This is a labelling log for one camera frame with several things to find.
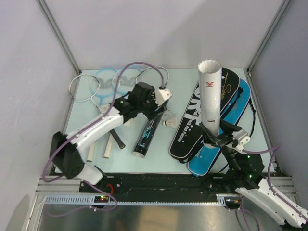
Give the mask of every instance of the black racket handle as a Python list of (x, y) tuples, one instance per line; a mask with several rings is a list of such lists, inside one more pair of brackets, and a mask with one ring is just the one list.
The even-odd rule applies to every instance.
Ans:
[(116, 141), (117, 145), (119, 145), (119, 148), (120, 149), (125, 148), (125, 144), (123, 143), (117, 132), (114, 129), (112, 129), (110, 130), (110, 133), (113, 136), (114, 140)]

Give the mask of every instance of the metal floor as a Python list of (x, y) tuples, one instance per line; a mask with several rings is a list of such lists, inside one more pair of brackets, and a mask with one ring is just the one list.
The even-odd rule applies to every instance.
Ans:
[[(280, 231), (278, 224), (249, 200), (261, 231)], [(50, 213), (68, 212), (78, 205), (45, 205)], [(247, 215), (252, 230), (256, 223)], [(39, 231), (247, 231), (241, 211), (228, 212), (222, 206), (119, 206), (109, 212), (82, 209), (60, 218), (42, 213)]]

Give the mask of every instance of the shuttlecock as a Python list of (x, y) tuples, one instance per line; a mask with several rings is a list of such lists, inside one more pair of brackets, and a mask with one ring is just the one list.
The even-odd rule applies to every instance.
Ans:
[(126, 121), (126, 123), (124, 125), (127, 126), (127, 127), (131, 127), (131, 126), (133, 126), (133, 123), (134, 123), (134, 118)]
[(178, 120), (176, 117), (163, 121), (163, 125), (167, 127), (177, 128), (178, 127)]
[(167, 121), (169, 119), (172, 119), (174, 116), (172, 114), (172, 112), (167, 108), (164, 113), (163, 113), (163, 116), (162, 116), (162, 121)]

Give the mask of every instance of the aluminum frame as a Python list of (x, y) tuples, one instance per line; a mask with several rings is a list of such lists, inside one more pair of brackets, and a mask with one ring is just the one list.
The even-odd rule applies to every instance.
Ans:
[[(61, 48), (63, 49), (63, 51), (65, 52), (67, 58), (69, 59), (73, 69), (76, 71), (77, 74), (79, 74), (81, 71), (54, 19), (54, 17), (52, 16), (52, 13), (50, 12), (45, 0), (36, 0), (36, 2), (38, 3), (42, 13), (44, 14), (48, 24), (51, 27), (51, 30), (53, 31), (54, 35), (56, 36)], [(283, 16), (285, 15), (288, 7), (290, 6), (290, 4), (293, 2), (293, 0), (284, 0), (278, 10), (278, 12), (276, 13), (266, 35), (264, 36), (257, 52), (255, 53), (249, 67), (248, 67), (248, 72), (246, 73), (246, 78), (248, 81), (248, 84), (251, 87), (251, 92), (252, 92), (252, 98), (255, 102), (255, 106), (256, 106), (256, 111), (259, 115), (259, 120), (261, 123), (261, 127), (263, 130), (263, 133), (265, 135), (265, 139), (267, 142), (267, 145), (272, 147), (272, 140), (270, 138), (270, 134), (268, 132), (267, 129), (267, 125), (266, 125), (266, 121), (264, 118), (264, 114), (261, 108), (261, 104), (258, 100), (258, 96), (257, 96), (257, 92), (255, 90), (253, 81), (251, 79), (251, 74), (250, 71), (253, 69), (255, 63), (257, 62), (258, 58), (260, 57), (260, 55), (262, 54), (262, 52), (264, 51), (268, 41), (270, 40), (271, 36), (273, 35), (273, 33), (275, 32), (278, 24), (280, 23), (281, 19), (283, 18)], [(73, 100), (71, 100), (70, 105), (68, 107), (67, 110), (67, 116), (64, 120), (63, 123), (63, 127), (62, 127), (62, 131), (65, 130), (66, 126), (67, 126), (67, 122), (68, 122), (68, 118), (71, 112), (71, 108), (73, 105)], [(54, 178), (54, 176), (48, 176), (48, 179), (52, 179)], [(294, 185), (294, 182), (292, 180), (292, 177), (272, 177), (272, 183), (275, 187), (277, 187), (282, 193), (284, 193), (286, 196), (288, 196), (291, 200), (293, 200), (295, 203), (300, 205), (300, 200)], [(36, 231), (39, 225), (39, 220), (41, 217), (41, 214), (43, 212), (43, 207), (46, 204), (46, 199), (47, 198), (51, 198), (51, 197), (61, 197), (61, 196), (69, 196), (71, 198), (82, 198), (82, 197), (92, 197), (94, 195), (98, 195), (99, 193), (79, 193), (79, 185), (80, 185), (80, 180), (79, 179), (72, 179), (72, 180), (68, 180), (68, 179), (60, 179), (56, 182), (52, 182), (52, 183), (45, 183), (42, 179), (39, 180), (38, 182), (38, 187), (36, 189), (34, 198), (32, 200), (31, 203), (31, 207), (28, 211), (27, 214), (27, 219), (23, 225), (22, 231)], [(224, 202), (224, 197), (225, 196), (230, 196), (229, 194), (218, 194), (218, 198), (220, 201), (220, 205), (223, 205), (222, 202)], [(76, 202), (66, 202), (65, 204), (72, 204)], [(136, 205), (136, 203), (126, 203), (127, 205)]]
[[(53, 179), (56, 176), (47, 176), (47, 179)], [(292, 201), (300, 205), (299, 197), (292, 180), (292, 177), (272, 177), (272, 184)], [(79, 179), (60, 179), (56, 182), (45, 183), (42, 179), (38, 182), (35, 196), (31, 203), (31, 209), (28, 212), (29, 219), (23, 225), (22, 231), (36, 231), (39, 227), (40, 217), (45, 204), (62, 205), (87, 205), (88, 201), (84, 198), (93, 198), (99, 193), (79, 193)], [(196, 206), (225, 206), (225, 197), (236, 196), (236, 194), (217, 194), (217, 203), (119, 203), (119, 205), (196, 205)]]

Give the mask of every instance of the cable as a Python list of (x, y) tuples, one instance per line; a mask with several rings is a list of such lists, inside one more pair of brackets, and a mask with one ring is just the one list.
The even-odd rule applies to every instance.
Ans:
[[(170, 76), (170, 75), (169, 75), (168, 70), (165, 69), (165, 68), (162, 67), (162, 66), (154, 66), (154, 67), (161, 68), (161, 69), (163, 69), (163, 70), (165, 70), (165, 71), (167, 72), (167, 80), (166, 80), (165, 84), (162, 84), (162, 85), (160, 86), (161, 88), (165, 88), (166, 85), (167, 85), (167, 83), (169, 82), (169, 76)], [(142, 75), (145, 71), (147, 71), (147, 70), (149, 70), (149, 69), (153, 69), (153, 68), (152, 68), (152, 67), (145, 68), (139, 75), (136, 76), (136, 83), (138, 82), (139, 76)]]
[(216, 172), (215, 174), (220, 173), (220, 172), (222, 172), (223, 170), (225, 170), (225, 169), (228, 167), (228, 165), (229, 165), (229, 164), (226, 164), (225, 167), (223, 167), (219, 172)]
[(106, 195), (106, 196), (109, 196), (109, 198), (111, 198), (111, 199), (115, 202), (115, 205), (114, 205), (113, 207), (111, 207), (111, 208), (106, 208), (106, 209), (104, 209), (104, 208), (96, 208), (96, 207), (92, 207), (92, 206), (90, 206), (90, 205), (84, 205), (84, 206), (80, 206), (80, 207), (78, 207), (78, 208), (72, 209), (71, 211), (66, 212), (66, 213), (62, 213), (62, 214), (57, 214), (57, 215), (55, 215), (55, 214), (49, 213), (48, 211), (45, 211), (45, 213), (46, 213), (48, 216), (52, 217), (52, 218), (59, 218), (59, 217), (64, 217), (64, 216), (66, 216), (66, 215), (69, 215), (69, 214), (71, 214), (71, 213), (77, 211), (77, 210), (84, 209), (84, 208), (92, 208), (92, 209), (94, 209), (94, 211), (96, 211), (96, 210), (99, 210), (99, 211), (110, 211), (110, 210), (113, 210), (113, 209), (115, 209), (115, 208), (117, 207), (118, 201), (112, 196), (112, 194), (113, 194), (113, 187), (112, 187), (111, 184), (107, 184), (107, 186), (109, 186), (109, 187), (111, 188), (111, 193), (108, 194), (108, 193), (106, 193), (106, 192), (104, 192), (104, 191), (102, 191), (102, 190), (96, 188), (95, 186), (91, 185), (89, 182), (87, 182), (87, 181), (84, 181), (84, 182), (87, 183), (90, 187), (92, 187), (92, 188), (95, 189), (96, 191), (98, 191), (98, 192), (100, 192), (100, 193), (102, 193), (102, 194), (104, 194), (104, 195)]
[(119, 74), (119, 76), (117, 77), (116, 84), (115, 84), (115, 89), (114, 89), (114, 95), (113, 95), (113, 97), (112, 97), (112, 101), (111, 101), (111, 103), (110, 103), (110, 106), (109, 106), (108, 110), (107, 110), (102, 116), (100, 116), (97, 120), (93, 121), (92, 123), (90, 123), (89, 125), (87, 125), (86, 127), (84, 127), (83, 129), (81, 129), (80, 131), (78, 131), (75, 135), (73, 135), (71, 138), (67, 139), (63, 144), (61, 144), (61, 145), (56, 149), (56, 151), (51, 155), (51, 157), (49, 158), (49, 160), (47, 161), (47, 163), (46, 163), (46, 165), (45, 165), (45, 167), (44, 167), (44, 169), (43, 169), (42, 178), (43, 178), (43, 180), (44, 180), (45, 182), (47, 182), (47, 183), (53, 182), (53, 181), (59, 179), (60, 177), (62, 177), (62, 176), (58, 176), (58, 177), (53, 178), (53, 179), (51, 179), (51, 180), (47, 180), (47, 179), (46, 179), (47, 169), (49, 168), (49, 165), (51, 164), (52, 160), (55, 158), (55, 156), (56, 156), (56, 155), (57, 155), (57, 154), (58, 154), (58, 153), (70, 142), (70, 141), (72, 141), (73, 139), (75, 139), (77, 135), (80, 135), (80, 134), (82, 134), (83, 132), (85, 132), (86, 130), (88, 130), (89, 128), (93, 127), (95, 124), (97, 124), (98, 122), (100, 122), (100, 121), (102, 120), (102, 117), (106, 116), (106, 115), (110, 112), (111, 108), (113, 107), (113, 105), (114, 105), (114, 103), (115, 103), (115, 99), (116, 99), (116, 90), (117, 90), (117, 87), (118, 87), (118, 85), (119, 85), (120, 78), (121, 78), (122, 74), (124, 73), (124, 71), (125, 71), (128, 67), (130, 67), (131, 65), (135, 65), (135, 64), (143, 64), (143, 65), (147, 65), (147, 66), (149, 66), (149, 67), (152, 67), (154, 70), (156, 70), (156, 71), (159, 73), (159, 75), (160, 75), (160, 77), (161, 77), (161, 79), (162, 79), (162, 80), (161, 80), (161, 81), (162, 81), (162, 86), (164, 85), (164, 77), (163, 77), (163, 74), (162, 74), (156, 67), (154, 67), (153, 65), (148, 64), (148, 63), (145, 63), (145, 62), (133, 62), (133, 63), (130, 63), (130, 64), (126, 65), (126, 66), (122, 69), (122, 71), (121, 71), (121, 73)]
[(249, 225), (249, 223), (248, 223), (247, 216), (246, 216), (246, 212), (247, 212), (247, 213), (249, 213), (250, 215), (252, 215), (252, 217), (255, 219), (256, 224), (257, 224), (257, 227), (258, 227), (258, 231), (260, 231), (260, 224), (259, 224), (259, 221), (258, 221), (258, 219), (256, 218), (256, 216), (255, 216), (252, 212), (250, 212), (249, 210), (247, 210), (247, 209), (244, 208), (244, 198), (245, 198), (245, 197), (242, 197), (242, 203), (241, 203), (241, 206), (242, 206), (241, 210), (242, 210), (242, 214), (243, 214), (243, 217), (244, 217), (244, 221), (245, 221), (245, 223), (246, 223), (246, 225), (247, 225), (249, 231), (252, 231), (252, 230), (251, 230), (251, 227), (250, 227), (250, 225)]
[(275, 196), (279, 197), (283, 202), (285, 202), (288, 206), (290, 206), (296, 213), (299, 214), (300, 217), (302, 217), (307, 223), (308, 223), (308, 218), (305, 217), (301, 211), (299, 211), (296, 207), (294, 207), (291, 203), (289, 203), (287, 200), (285, 200), (279, 193), (277, 193), (273, 186), (272, 186), (272, 183), (271, 183), (271, 180), (270, 180), (270, 166), (272, 164), (272, 162), (274, 161), (274, 158), (275, 158), (275, 153), (273, 153), (271, 155), (271, 158), (270, 158), (270, 161), (269, 161), (269, 167), (268, 167), (268, 177), (267, 177), (267, 182), (268, 182), (268, 185), (269, 185), (269, 188), (271, 189), (271, 191), (274, 193)]
[[(61, 175), (61, 176), (57, 176), (56, 178), (53, 178), (53, 179), (51, 179), (51, 180), (47, 180), (47, 179), (46, 179), (46, 174), (47, 174), (47, 169), (49, 168), (49, 165), (51, 164), (51, 162), (53, 161), (53, 159), (55, 158), (55, 156), (56, 156), (56, 155), (57, 155), (57, 154), (58, 154), (58, 153), (70, 142), (70, 141), (72, 141), (77, 135), (82, 134), (84, 131), (88, 130), (89, 128), (91, 128), (92, 126), (94, 126), (95, 124), (97, 124), (98, 122), (100, 122), (100, 121), (101, 121), (101, 118), (104, 117), (104, 116), (106, 116), (106, 115), (110, 112), (111, 108), (113, 107), (113, 105), (114, 105), (114, 103), (115, 103), (115, 99), (116, 99), (116, 90), (117, 90), (117, 88), (118, 88), (118, 86), (119, 86), (119, 82), (120, 82), (121, 76), (123, 75), (124, 71), (125, 71), (128, 67), (130, 67), (131, 65), (135, 65), (135, 64), (143, 64), (143, 65), (147, 65), (147, 66), (149, 66), (149, 67), (152, 67), (154, 70), (156, 70), (156, 71), (159, 73), (159, 75), (160, 75), (160, 77), (161, 77), (161, 79), (162, 79), (162, 85), (164, 84), (164, 77), (163, 77), (163, 74), (162, 74), (156, 67), (154, 67), (153, 65), (148, 64), (148, 63), (145, 63), (145, 62), (133, 62), (133, 63), (130, 63), (130, 64), (126, 65), (126, 66), (122, 69), (122, 71), (120, 72), (119, 76), (117, 77), (116, 84), (115, 84), (115, 89), (114, 89), (114, 95), (113, 95), (113, 98), (112, 98), (112, 101), (111, 101), (111, 103), (110, 103), (110, 106), (109, 106), (108, 110), (107, 110), (102, 116), (100, 116), (97, 120), (93, 121), (93, 122), (90, 123), (88, 126), (86, 126), (85, 128), (81, 129), (79, 132), (77, 132), (77, 133), (76, 133), (75, 135), (73, 135), (71, 138), (67, 139), (63, 144), (61, 144), (61, 145), (55, 150), (55, 152), (51, 155), (51, 157), (49, 158), (49, 160), (47, 161), (47, 163), (46, 163), (46, 165), (45, 165), (45, 167), (44, 167), (44, 169), (43, 169), (42, 178), (43, 178), (43, 180), (44, 180), (45, 182), (47, 182), (47, 183), (53, 182), (53, 181), (55, 181), (55, 180), (57, 180), (57, 179), (59, 179), (59, 178), (61, 178), (61, 177), (63, 176), (63, 175)], [(98, 192), (100, 192), (100, 193), (103, 193), (103, 194), (109, 196), (109, 197), (112, 198), (113, 201), (115, 202), (115, 206), (113, 206), (113, 207), (111, 207), (111, 208), (107, 208), (107, 209), (103, 209), (103, 208), (102, 208), (102, 209), (94, 208), (94, 211), (97, 211), (97, 210), (99, 210), (99, 211), (110, 211), (110, 210), (113, 210), (113, 209), (115, 209), (115, 208), (117, 207), (118, 202), (117, 202), (117, 200), (116, 200), (112, 195), (110, 195), (110, 194), (108, 194), (108, 193), (106, 193), (106, 192), (104, 192), (104, 191), (98, 189), (97, 187), (95, 187), (94, 185), (90, 184), (90, 183), (87, 182), (87, 181), (84, 181), (84, 182), (87, 183), (91, 188), (95, 189), (96, 191), (98, 191)], [(81, 206), (81, 207), (78, 207), (78, 208), (76, 208), (76, 209), (73, 209), (73, 210), (71, 210), (70, 212), (67, 212), (67, 213), (65, 213), (65, 214), (60, 214), (60, 215), (52, 215), (52, 214), (49, 214), (49, 215), (50, 215), (50, 216), (53, 216), (53, 217), (62, 217), (62, 216), (66, 216), (66, 215), (68, 215), (68, 214), (70, 214), (70, 213), (72, 213), (72, 212), (75, 212), (75, 211), (77, 211), (77, 210), (80, 210), (80, 209), (83, 209), (83, 208), (86, 208), (86, 207), (88, 207), (88, 206)]]
[(246, 152), (248, 154), (264, 154), (264, 153), (268, 153), (268, 152), (273, 152), (273, 154), (271, 155), (270, 157), (270, 161), (269, 161), (269, 166), (268, 166), (268, 175), (267, 175), (267, 183), (269, 185), (269, 188), (271, 189), (271, 191), (274, 193), (275, 196), (277, 196), (279, 199), (281, 199), (283, 202), (285, 202), (289, 207), (291, 207), (296, 213), (299, 214), (300, 217), (302, 217), (307, 223), (308, 223), (308, 218), (305, 217), (301, 211), (299, 211), (296, 207), (294, 207), (291, 203), (289, 203), (287, 200), (285, 200), (279, 193), (277, 193), (275, 190), (274, 190), (274, 187), (271, 183), (271, 180), (270, 180), (270, 167), (271, 167), (271, 164), (273, 163), (274, 161), (274, 158), (275, 158), (275, 151), (279, 148), (279, 145), (276, 145), (275, 147), (273, 148), (270, 148), (268, 150), (265, 150), (265, 151), (261, 151), (261, 152), (251, 152), (251, 151), (247, 151), (247, 150), (243, 150), (243, 152)]
[(258, 154), (265, 154), (265, 153), (274, 152), (274, 151), (276, 151), (278, 148), (279, 148), (279, 144), (277, 144), (276, 146), (274, 146), (274, 147), (272, 147), (272, 148), (270, 148), (270, 149), (264, 150), (264, 151), (253, 152), (253, 151), (248, 151), (248, 150), (243, 149), (243, 152), (244, 152), (244, 153), (247, 153), (247, 154), (258, 155)]
[(242, 203), (241, 203), (241, 207), (240, 207), (240, 208), (229, 209), (227, 205), (225, 206), (225, 208), (226, 208), (229, 212), (230, 212), (230, 211), (235, 211), (235, 212), (237, 212), (237, 211), (240, 211), (240, 210), (241, 210), (242, 213), (243, 213), (243, 218), (244, 218), (244, 221), (245, 221), (245, 223), (246, 223), (246, 226), (248, 227), (249, 231), (252, 231), (252, 230), (251, 230), (251, 227), (250, 227), (250, 225), (249, 225), (249, 223), (248, 223), (247, 216), (246, 216), (246, 213), (249, 213), (249, 214), (255, 219), (256, 224), (257, 224), (258, 231), (260, 231), (260, 223), (259, 223), (257, 217), (254, 215), (253, 212), (251, 212), (251, 211), (249, 211), (249, 210), (247, 210), (247, 209), (244, 208), (244, 197), (242, 197)]
[[(138, 76), (142, 75), (142, 71), (141, 71), (141, 69), (140, 69), (139, 67), (137, 67), (137, 66), (131, 66), (131, 68), (136, 69), (136, 70), (139, 71), (139, 74), (135, 77), (135, 80), (137, 80)], [(114, 87), (114, 79), (115, 79), (115, 77), (117, 76), (117, 74), (118, 74), (122, 69), (123, 69), (123, 68), (119, 69), (119, 70), (114, 74), (114, 76), (112, 77), (112, 82), (111, 82), (111, 87), (112, 87), (112, 89), (115, 89), (115, 87)], [(125, 95), (125, 94), (127, 93), (127, 91), (123, 92), (123, 91), (117, 90), (117, 93), (119, 93), (119, 94), (121, 94), (121, 95)]]
[(109, 183), (109, 184), (107, 184), (106, 186), (108, 186), (108, 187), (111, 188), (110, 194), (111, 194), (111, 195), (114, 194), (114, 188), (113, 188), (112, 184)]

